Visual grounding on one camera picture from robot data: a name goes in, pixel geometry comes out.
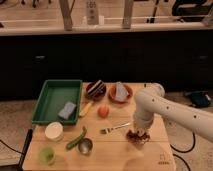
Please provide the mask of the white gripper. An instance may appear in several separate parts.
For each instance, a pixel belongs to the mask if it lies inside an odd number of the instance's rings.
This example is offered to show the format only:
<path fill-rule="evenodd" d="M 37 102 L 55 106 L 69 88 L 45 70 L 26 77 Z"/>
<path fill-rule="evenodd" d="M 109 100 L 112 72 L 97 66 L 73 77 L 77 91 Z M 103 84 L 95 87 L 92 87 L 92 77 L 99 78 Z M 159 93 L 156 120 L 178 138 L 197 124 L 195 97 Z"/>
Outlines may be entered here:
<path fill-rule="evenodd" d="M 148 130 L 150 129 L 149 126 L 145 125 L 145 126 L 141 126 L 138 125 L 136 122 L 133 123 L 133 128 L 134 128 L 134 132 L 138 135 L 138 136 L 143 136 L 145 133 L 148 132 Z"/>

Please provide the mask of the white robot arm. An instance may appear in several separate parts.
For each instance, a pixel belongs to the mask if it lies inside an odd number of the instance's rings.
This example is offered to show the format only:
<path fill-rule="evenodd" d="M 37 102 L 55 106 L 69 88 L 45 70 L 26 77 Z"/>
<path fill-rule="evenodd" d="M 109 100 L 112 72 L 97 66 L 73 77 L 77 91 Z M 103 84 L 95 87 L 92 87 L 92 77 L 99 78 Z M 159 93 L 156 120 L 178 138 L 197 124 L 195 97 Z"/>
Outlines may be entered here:
<path fill-rule="evenodd" d="M 157 113 L 213 143 L 213 113 L 167 100 L 161 84 L 139 89 L 134 100 L 133 122 L 138 129 L 148 130 Z"/>

